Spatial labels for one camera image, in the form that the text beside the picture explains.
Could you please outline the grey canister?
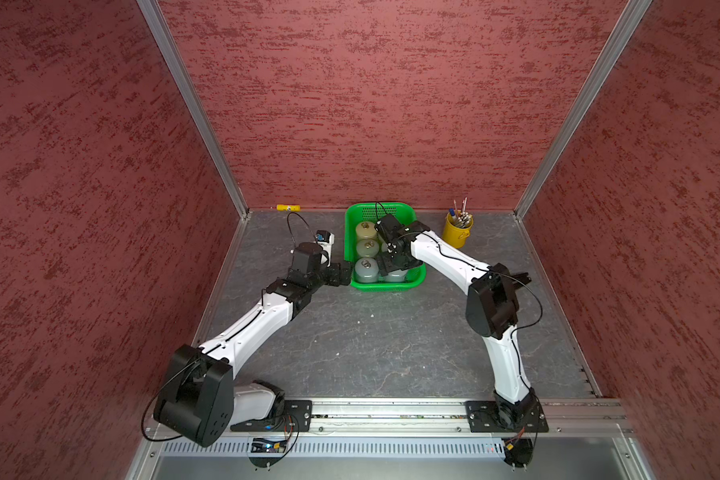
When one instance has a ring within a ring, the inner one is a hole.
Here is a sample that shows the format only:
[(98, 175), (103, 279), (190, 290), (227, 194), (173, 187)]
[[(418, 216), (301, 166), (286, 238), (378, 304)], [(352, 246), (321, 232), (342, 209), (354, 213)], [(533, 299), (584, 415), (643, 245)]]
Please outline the grey canister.
[(379, 266), (375, 258), (363, 257), (354, 265), (354, 275), (360, 284), (377, 283), (380, 278)]
[(385, 283), (404, 283), (406, 281), (407, 271), (406, 270), (394, 270), (388, 272), (382, 277)]

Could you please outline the green canister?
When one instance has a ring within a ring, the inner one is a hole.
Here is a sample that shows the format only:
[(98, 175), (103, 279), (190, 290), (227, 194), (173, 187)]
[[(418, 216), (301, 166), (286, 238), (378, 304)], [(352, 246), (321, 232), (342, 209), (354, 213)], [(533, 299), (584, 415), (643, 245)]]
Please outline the green canister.
[(360, 239), (355, 247), (358, 259), (375, 258), (380, 252), (380, 244), (374, 238)]

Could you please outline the beige canister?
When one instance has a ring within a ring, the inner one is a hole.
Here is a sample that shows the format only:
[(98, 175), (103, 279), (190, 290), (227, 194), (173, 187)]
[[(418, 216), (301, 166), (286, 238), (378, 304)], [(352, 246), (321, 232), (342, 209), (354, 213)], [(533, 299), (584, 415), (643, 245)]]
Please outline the beige canister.
[(355, 227), (355, 234), (357, 241), (378, 239), (375, 224), (372, 221), (359, 222)]

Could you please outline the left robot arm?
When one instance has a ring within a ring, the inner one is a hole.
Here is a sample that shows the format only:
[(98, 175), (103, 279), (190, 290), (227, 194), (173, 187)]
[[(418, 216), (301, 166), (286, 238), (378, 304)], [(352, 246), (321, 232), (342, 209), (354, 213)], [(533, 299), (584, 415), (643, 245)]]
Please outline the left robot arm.
[(258, 301), (231, 327), (198, 347), (183, 345), (169, 361), (155, 398), (152, 418), (194, 443), (208, 447), (230, 426), (248, 422), (282, 422), (284, 394), (254, 381), (238, 387), (236, 378), (247, 360), (286, 326), (323, 286), (351, 283), (353, 266), (333, 262), (320, 243), (303, 242), (292, 252), (283, 278), (262, 289)]

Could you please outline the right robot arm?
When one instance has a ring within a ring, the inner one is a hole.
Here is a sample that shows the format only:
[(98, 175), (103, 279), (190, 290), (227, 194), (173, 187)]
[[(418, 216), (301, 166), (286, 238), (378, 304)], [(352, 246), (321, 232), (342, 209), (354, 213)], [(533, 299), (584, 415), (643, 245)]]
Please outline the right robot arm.
[(387, 245), (378, 256), (379, 271), (389, 273), (427, 265), (453, 282), (465, 295), (465, 318), (482, 337), (493, 370), (494, 418), (509, 431), (521, 431), (540, 413), (517, 344), (517, 290), (530, 281), (516, 276), (502, 264), (478, 261), (447, 244), (419, 221), (408, 225), (388, 214), (375, 222), (375, 230)]

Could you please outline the yellow pen cup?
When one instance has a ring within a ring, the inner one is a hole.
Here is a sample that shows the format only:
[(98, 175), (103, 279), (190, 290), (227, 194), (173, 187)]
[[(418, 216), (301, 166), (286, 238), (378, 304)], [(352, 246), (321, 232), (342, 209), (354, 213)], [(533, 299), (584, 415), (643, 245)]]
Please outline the yellow pen cup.
[(465, 246), (473, 225), (474, 219), (469, 213), (457, 214), (456, 216), (448, 213), (442, 238), (453, 248), (461, 249)]

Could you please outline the pens in cup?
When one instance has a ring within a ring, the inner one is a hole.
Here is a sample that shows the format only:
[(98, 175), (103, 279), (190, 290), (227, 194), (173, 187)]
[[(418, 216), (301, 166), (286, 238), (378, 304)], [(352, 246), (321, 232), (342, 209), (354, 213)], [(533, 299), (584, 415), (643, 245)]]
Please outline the pens in cup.
[(465, 197), (460, 203), (453, 202), (449, 209), (449, 222), (458, 229), (468, 229), (473, 225), (473, 215), (466, 209), (468, 198)]

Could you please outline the yellow marker pen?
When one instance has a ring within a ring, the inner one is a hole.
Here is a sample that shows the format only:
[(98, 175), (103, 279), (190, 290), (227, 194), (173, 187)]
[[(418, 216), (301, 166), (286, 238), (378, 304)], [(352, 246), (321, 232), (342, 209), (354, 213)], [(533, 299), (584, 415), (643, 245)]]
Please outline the yellow marker pen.
[(300, 205), (285, 205), (285, 204), (278, 204), (276, 206), (277, 211), (287, 211), (287, 212), (300, 212), (301, 206)]

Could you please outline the aluminium front rail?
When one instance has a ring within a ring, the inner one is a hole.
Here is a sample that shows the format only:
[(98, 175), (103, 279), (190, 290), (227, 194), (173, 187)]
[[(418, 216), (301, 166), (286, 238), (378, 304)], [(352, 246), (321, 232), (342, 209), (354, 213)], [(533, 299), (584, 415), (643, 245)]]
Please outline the aluminium front rail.
[(277, 420), (270, 429), (251, 420), (217, 427), (220, 436), (289, 432), (311, 436), (510, 438), (522, 435), (561, 438), (633, 438), (635, 431), (618, 399), (546, 399), (524, 421), (505, 429), (491, 402), (459, 398), (312, 398), (285, 401), (288, 427)]

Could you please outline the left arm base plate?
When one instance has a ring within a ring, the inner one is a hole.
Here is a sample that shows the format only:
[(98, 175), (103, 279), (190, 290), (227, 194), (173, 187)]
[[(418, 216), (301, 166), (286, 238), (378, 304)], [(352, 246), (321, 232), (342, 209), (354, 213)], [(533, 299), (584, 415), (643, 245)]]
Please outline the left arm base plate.
[(232, 432), (305, 433), (310, 430), (313, 402), (303, 399), (286, 399), (276, 402), (273, 409), (260, 420), (247, 420), (230, 425)]

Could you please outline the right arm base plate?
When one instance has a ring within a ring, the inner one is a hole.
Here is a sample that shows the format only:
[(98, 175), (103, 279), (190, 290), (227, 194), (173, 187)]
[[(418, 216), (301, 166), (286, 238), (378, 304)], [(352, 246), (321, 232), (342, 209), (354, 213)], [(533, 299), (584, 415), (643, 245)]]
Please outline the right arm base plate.
[(465, 410), (472, 433), (549, 432), (542, 405), (534, 395), (516, 403), (505, 400), (466, 401)]

